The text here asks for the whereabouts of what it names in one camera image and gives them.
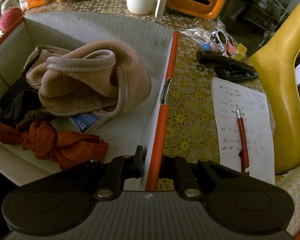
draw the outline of red pen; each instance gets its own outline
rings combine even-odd
[[[249,167],[249,156],[248,156],[248,148],[247,148],[247,139],[246,139],[246,132],[244,129],[244,124],[243,124],[243,118],[241,116],[240,110],[237,106],[237,114],[238,114],[238,127],[239,127],[239,133],[240,133],[240,139],[241,139],[241,145],[242,145],[242,150],[239,153],[239,157],[241,159],[241,172],[249,175],[249,172],[246,172],[246,168]]]

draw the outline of beige fleece fabric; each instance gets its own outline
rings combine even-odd
[[[21,75],[27,79],[30,86],[39,89],[42,76],[47,70],[47,58],[51,56],[61,57],[69,52],[68,49],[39,45],[29,56]]]
[[[96,41],[63,57],[49,57],[45,72],[38,65],[26,77],[37,82],[39,73],[40,101],[56,116],[94,111],[112,117],[139,105],[151,91],[141,58],[117,40]]]

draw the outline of toy figurine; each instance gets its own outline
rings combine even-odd
[[[216,44],[213,41],[208,41],[207,43],[202,43],[201,48],[206,52],[213,52],[218,54],[225,53],[225,47],[222,44]]]

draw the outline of black polka dot fabric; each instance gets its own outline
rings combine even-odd
[[[41,106],[38,91],[23,78],[19,78],[0,99],[1,116],[20,121],[26,113]]]

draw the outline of sunglasses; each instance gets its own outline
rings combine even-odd
[[[222,31],[214,31],[211,33],[211,39],[215,43],[221,43],[223,45],[227,44],[227,37],[224,35]]]
[[[228,35],[228,41],[231,45],[235,42],[234,38],[232,38],[230,35]]]

